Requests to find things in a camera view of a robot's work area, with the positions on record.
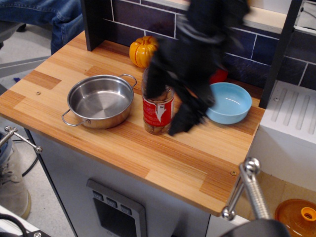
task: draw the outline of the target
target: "stainless steel pot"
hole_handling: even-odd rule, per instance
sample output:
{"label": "stainless steel pot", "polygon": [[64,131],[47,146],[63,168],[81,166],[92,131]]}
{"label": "stainless steel pot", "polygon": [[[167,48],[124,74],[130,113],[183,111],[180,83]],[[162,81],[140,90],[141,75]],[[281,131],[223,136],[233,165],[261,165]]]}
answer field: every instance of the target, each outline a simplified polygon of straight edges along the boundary
{"label": "stainless steel pot", "polygon": [[[128,76],[135,80],[131,86],[121,77]],[[122,74],[118,77],[99,75],[78,82],[68,94],[69,109],[63,113],[62,120],[69,126],[84,125],[90,128],[110,128],[127,119],[134,99],[135,77]],[[65,121],[64,116],[72,111],[78,124]]]}

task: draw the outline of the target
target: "pot handle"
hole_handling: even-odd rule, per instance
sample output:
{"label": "pot handle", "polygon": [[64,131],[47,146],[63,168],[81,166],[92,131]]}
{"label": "pot handle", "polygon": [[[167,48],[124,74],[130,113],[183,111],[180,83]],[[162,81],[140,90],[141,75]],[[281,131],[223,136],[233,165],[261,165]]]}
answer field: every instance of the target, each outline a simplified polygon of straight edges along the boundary
{"label": "pot handle", "polygon": [[130,77],[130,78],[133,78],[134,80],[135,80],[135,84],[134,85],[132,85],[132,88],[134,88],[134,86],[136,86],[136,84],[137,84],[137,80],[136,80],[136,78],[135,77],[133,77],[132,75],[130,75],[130,74],[122,74],[122,75],[120,75],[119,76],[119,78],[121,78],[121,77],[123,77],[123,76],[128,76],[128,77]]}
{"label": "pot handle", "polygon": [[85,121],[82,121],[82,122],[80,122],[80,123],[78,123],[78,124],[71,124],[71,123],[66,122],[65,119],[64,119],[64,116],[65,116],[66,113],[68,113],[69,111],[70,111],[70,109],[68,109],[66,112],[64,112],[63,115],[61,116],[61,118],[62,118],[62,120],[64,121],[65,124],[67,124],[67,125],[69,125],[69,126],[72,126],[72,127],[77,127],[77,126],[79,126],[79,125],[81,125],[81,124],[83,124],[83,123],[85,123],[85,122],[88,122],[89,124],[91,123],[91,121],[90,121],[89,119],[87,119],[87,120],[85,120]]}

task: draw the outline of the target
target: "toy pumpkin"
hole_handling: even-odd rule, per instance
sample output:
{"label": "toy pumpkin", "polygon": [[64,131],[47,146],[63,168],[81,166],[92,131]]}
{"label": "toy pumpkin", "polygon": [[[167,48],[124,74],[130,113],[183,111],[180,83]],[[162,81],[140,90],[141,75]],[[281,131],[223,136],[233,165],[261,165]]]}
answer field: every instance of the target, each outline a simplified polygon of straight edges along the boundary
{"label": "toy pumpkin", "polygon": [[138,38],[129,47],[129,58],[140,68],[149,66],[154,52],[158,49],[158,42],[152,36]]}

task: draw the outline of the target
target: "blue jeans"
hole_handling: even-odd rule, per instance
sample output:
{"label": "blue jeans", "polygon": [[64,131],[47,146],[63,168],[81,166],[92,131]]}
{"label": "blue jeans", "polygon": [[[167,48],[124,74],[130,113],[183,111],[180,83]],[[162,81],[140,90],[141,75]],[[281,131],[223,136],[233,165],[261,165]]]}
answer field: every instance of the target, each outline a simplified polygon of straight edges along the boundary
{"label": "blue jeans", "polygon": [[[0,132],[0,139],[2,139],[2,137],[4,137],[4,134]],[[6,162],[6,160],[9,158],[11,148],[12,148],[11,138],[0,147],[0,172],[1,172],[1,165],[4,162]]]}
{"label": "blue jeans", "polygon": [[52,54],[83,31],[80,0],[0,0],[0,20],[52,25]]}

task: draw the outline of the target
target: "oven window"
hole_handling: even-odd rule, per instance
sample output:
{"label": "oven window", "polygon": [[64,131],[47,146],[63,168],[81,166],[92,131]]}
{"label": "oven window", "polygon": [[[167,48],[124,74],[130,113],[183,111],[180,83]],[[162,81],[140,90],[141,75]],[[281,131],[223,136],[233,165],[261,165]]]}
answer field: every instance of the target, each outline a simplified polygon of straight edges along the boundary
{"label": "oven window", "polygon": [[133,217],[98,199],[94,198],[93,200],[103,228],[119,237],[136,237],[136,226]]}

